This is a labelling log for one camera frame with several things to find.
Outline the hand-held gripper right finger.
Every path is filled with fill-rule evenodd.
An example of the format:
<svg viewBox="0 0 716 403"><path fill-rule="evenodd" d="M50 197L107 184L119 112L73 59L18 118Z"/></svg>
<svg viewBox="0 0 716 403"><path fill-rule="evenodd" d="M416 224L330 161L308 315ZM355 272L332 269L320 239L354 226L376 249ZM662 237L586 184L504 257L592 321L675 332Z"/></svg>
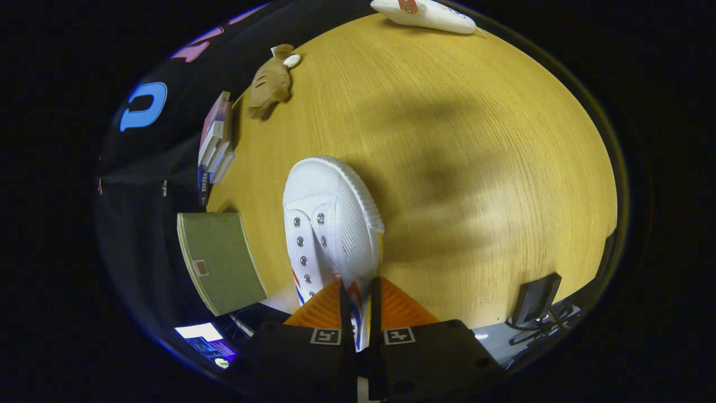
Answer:
<svg viewBox="0 0 716 403"><path fill-rule="evenodd" d="M439 321L383 277L370 291L370 398L466 402L503 380L503 367L461 320Z"/></svg>

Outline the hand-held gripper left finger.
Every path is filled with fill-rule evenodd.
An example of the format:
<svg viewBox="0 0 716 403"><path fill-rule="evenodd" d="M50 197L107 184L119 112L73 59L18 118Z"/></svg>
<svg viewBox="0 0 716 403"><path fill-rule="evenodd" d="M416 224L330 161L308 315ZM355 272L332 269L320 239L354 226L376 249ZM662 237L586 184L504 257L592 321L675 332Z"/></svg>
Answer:
<svg viewBox="0 0 716 403"><path fill-rule="evenodd" d="M238 390L253 402L355 402L355 344L340 281L284 323L264 323L238 357Z"/></svg>

